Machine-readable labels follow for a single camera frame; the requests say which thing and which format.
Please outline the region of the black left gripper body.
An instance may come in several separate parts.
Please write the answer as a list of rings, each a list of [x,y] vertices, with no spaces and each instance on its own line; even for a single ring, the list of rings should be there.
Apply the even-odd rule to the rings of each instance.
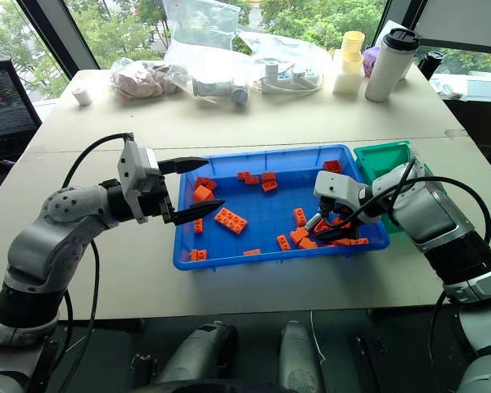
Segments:
[[[138,191],[140,196],[137,198],[137,202],[142,217],[137,221],[140,224],[146,223],[149,216],[161,216],[166,224],[174,222],[175,211],[169,198],[169,191],[163,174],[154,173],[142,176],[138,180]]]

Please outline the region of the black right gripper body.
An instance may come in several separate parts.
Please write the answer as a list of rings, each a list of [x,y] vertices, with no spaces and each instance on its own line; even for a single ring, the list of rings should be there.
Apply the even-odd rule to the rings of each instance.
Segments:
[[[357,215],[357,207],[349,207],[344,203],[336,201],[333,204],[333,212],[336,217],[331,221],[332,228],[349,228],[355,229],[359,226]]]

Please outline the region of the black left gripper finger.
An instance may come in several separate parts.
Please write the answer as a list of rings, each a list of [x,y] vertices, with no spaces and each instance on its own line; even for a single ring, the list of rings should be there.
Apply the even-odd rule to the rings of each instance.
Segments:
[[[186,210],[180,210],[174,212],[172,216],[172,222],[178,226],[193,222],[197,219],[202,219],[211,212],[217,210],[225,203],[224,199],[216,199],[210,201],[202,201],[191,205]]]
[[[205,158],[189,156],[159,161],[158,168],[163,175],[184,174],[207,164],[209,161]]]

